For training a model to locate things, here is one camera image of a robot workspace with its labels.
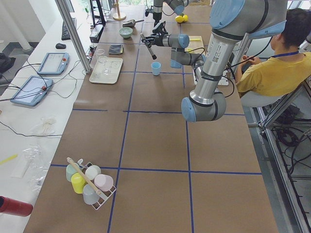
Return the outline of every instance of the red cylinder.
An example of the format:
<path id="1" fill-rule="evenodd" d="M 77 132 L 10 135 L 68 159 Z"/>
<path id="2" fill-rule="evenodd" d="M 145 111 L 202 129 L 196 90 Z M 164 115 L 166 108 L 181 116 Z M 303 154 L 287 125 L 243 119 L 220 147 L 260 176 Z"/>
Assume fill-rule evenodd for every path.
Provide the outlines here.
<path id="1" fill-rule="evenodd" d="M 33 205 L 29 203 L 0 196 L 0 213 L 25 217 L 31 214 L 32 210 Z"/>

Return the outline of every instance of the tablet screen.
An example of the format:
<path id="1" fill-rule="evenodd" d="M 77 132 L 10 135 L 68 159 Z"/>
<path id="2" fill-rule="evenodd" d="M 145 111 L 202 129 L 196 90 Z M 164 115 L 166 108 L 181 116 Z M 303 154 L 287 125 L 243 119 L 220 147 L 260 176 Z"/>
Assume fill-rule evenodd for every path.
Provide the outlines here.
<path id="1" fill-rule="evenodd" d="M 64 54 L 63 53 L 49 53 L 41 72 L 57 72 L 58 68 L 63 61 Z"/>
<path id="2" fill-rule="evenodd" d="M 14 99 L 31 103 L 37 94 L 43 92 L 42 87 L 46 86 L 47 81 L 47 79 L 44 81 L 42 78 L 32 77 Z"/>

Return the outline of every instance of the bowl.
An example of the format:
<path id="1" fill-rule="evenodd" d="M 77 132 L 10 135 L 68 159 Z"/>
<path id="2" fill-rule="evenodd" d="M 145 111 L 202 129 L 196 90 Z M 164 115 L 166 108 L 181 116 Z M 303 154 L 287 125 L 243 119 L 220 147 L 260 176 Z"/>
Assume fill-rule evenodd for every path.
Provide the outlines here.
<path id="1" fill-rule="evenodd" d="M 129 27 L 124 27 L 124 28 L 121 28 L 119 30 L 119 34 L 123 37 L 123 38 L 130 38 L 131 35 L 133 33 L 133 29 L 132 28 L 129 28 Z"/>

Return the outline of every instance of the dark cloth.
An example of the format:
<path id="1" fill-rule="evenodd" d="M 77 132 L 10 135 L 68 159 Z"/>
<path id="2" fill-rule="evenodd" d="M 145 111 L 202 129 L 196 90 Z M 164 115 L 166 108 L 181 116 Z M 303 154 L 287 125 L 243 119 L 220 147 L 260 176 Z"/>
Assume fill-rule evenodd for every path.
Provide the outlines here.
<path id="1" fill-rule="evenodd" d="M 4 73 L 9 70 L 15 62 L 16 58 L 8 57 L 4 53 L 0 53 L 0 73 Z"/>

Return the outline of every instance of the yellow pen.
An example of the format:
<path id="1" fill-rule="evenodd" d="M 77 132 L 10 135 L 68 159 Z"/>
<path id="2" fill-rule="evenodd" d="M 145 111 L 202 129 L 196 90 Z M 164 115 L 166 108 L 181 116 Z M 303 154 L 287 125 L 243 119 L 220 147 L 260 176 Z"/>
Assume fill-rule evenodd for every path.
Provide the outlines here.
<path id="1" fill-rule="evenodd" d="M 15 159 L 16 157 L 17 157 L 17 154 L 14 154 L 14 155 L 12 155 L 12 156 L 10 156 L 10 157 L 0 161 L 0 165 L 4 164 L 6 162 L 9 162 L 10 160 Z"/>

